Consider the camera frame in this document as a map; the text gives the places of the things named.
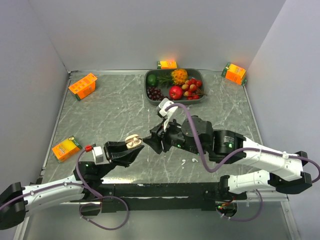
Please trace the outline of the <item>pink earbuds charging case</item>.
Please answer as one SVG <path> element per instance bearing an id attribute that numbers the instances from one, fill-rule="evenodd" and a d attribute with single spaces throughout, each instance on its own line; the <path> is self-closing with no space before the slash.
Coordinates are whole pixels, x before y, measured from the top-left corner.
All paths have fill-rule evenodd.
<path id="1" fill-rule="evenodd" d="M 128 150 L 136 148 L 142 144 L 142 139 L 138 134 L 132 134 L 125 138 L 125 145 Z"/>

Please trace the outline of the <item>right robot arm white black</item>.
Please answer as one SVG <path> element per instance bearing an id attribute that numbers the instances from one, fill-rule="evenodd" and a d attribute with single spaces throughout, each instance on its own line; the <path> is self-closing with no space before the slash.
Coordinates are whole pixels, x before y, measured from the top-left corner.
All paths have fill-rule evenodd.
<path id="1" fill-rule="evenodd" d="M 257 171 L 243 175 L 224 175 L 220 178 L 218 193 L 223 199 L 230 199 L 250 190 L 273 188 L 275 191 L 297 195 L 309 189 L 312 177 L 304 172 L 306 155 L 303 152 L 286 153 L 260 145 L 249 138 L 230 131 L 214 130 L 211 122 L 196 115 L 185 119 L 182 124 L 173 120 L 153 127 L 143 142 L 157 154 L 172 147 L 199 155 L 198 146 L 208 156 L 202 160 L 223 164 L 237 164 L 256 168 Z"/>

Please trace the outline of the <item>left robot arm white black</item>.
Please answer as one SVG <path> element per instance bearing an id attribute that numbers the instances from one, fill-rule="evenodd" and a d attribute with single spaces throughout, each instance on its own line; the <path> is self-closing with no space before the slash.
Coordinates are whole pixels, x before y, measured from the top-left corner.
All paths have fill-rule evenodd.
<path id="1" fill-rule="evenodd" d="M 117 166 L 129 167 L 143 148 L 138 137 L 132 141 L 108 141 L 104 147 L 87 145 L 80 154 L 91 152 L 93 161 L 77 160 L 72 175 L 45 184 L 11 184 L 0 195 L 1 230 L 13 228 L 30 215 L 65 202 L 102 201 L 105 199 L 99 192 L 102 178 Z"/>

